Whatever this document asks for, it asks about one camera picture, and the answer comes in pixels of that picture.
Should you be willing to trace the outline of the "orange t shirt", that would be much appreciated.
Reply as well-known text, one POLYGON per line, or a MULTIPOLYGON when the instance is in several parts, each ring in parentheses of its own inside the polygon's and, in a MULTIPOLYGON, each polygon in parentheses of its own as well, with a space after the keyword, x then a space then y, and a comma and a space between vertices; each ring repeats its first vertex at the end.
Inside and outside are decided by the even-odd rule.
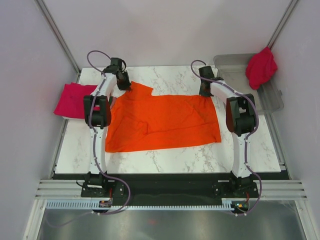
POLYGON ((221 131, 210 97, 157 95, 133 82, 111 109, 105 151, 127 153, 220 143, 221 131))

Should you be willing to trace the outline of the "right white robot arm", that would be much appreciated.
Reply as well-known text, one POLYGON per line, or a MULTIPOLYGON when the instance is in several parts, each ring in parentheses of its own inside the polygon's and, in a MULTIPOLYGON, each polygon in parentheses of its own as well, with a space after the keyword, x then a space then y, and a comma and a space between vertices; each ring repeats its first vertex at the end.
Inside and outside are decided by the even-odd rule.
POLYGON ((229 191, 233 196, 240 197, 247 189, 254 187, 252 171, 249 169, 249 137, 259 125, 254 96, 239 93, 221 77, 215 77, 209 65, 199 68, 198 72, 201 80, 199 94, 218 97, 225 104, 225 124, 233 140, 229 191))

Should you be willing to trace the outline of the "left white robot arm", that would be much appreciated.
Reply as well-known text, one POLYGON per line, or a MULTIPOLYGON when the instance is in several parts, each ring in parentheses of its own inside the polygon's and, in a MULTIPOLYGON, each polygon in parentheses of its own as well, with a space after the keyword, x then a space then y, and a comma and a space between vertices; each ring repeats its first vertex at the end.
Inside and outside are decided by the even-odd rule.
POLYGON ((110 57, 109 60, 110 64, 103 70, 91 65, 101 73, 100 83, 91 94, 83 97, 84 120, 90 131, 92 158, 90 171, 84 177, 82 189, 84 191, 92 189, 99 197, 104 197, 109 193, 108 180, 119 181, 128 190, 130 189, 124 180, 107 175, 105 143, 112 120, 111 105, 114 100, 112 91, 115 87, 118 87, 120 91, 131 89, 126 62, 118 57, 110 57))

